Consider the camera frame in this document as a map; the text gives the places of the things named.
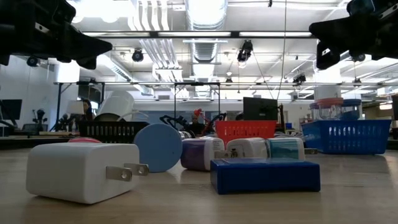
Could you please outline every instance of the black basket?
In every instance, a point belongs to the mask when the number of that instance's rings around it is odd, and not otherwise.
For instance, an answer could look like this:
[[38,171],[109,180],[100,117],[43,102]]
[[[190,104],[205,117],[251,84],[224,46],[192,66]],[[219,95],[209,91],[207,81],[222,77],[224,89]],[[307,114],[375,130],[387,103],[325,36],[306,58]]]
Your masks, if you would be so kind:
[[103,143],[132,144],[136,134],[149,123],[142,121],[81,121],[78,125],[81,137],[94,138]]

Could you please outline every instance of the blue basket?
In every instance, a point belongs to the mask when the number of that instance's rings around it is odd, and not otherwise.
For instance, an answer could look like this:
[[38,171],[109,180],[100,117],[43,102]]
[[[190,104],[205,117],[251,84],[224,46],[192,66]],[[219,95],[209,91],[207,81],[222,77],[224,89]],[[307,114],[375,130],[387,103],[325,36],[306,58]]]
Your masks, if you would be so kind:
[[391,120],[314,121],[302,124],[307,147],[325,154],[383,154]]

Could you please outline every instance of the light blue round object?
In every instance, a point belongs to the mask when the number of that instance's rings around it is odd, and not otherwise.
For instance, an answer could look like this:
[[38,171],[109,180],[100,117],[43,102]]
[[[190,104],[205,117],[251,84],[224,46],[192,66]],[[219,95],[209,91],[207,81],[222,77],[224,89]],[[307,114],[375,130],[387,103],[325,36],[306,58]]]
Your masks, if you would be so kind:
[[165,172],[182,154],[180,133],[166,124],[150,124],[134,138],[139,149],[139,162],[149,166],[149,172]]

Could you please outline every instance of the red basket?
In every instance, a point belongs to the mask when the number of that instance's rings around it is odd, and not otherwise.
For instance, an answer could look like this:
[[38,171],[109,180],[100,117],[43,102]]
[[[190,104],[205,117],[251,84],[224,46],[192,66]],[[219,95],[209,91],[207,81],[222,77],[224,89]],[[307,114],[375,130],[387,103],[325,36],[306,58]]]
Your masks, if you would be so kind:
[[239,138],[273,138],[276,121],[216,121],[217,136],[226,145]]

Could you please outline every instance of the black monitor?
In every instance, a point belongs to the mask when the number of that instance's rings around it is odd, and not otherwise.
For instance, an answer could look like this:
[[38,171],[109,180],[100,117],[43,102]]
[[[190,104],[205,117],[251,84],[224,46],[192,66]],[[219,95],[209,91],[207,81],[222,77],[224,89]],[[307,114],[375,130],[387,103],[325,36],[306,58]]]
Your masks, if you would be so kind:
[[1,102],[3,106],[0,108],[0,119],[9,120],[11,119],[9,116],[16,120],[21,118],[22,100],[1,100]]
[[245,121],[277,121],[278,101],[263,98],[243,98],[243,117]]

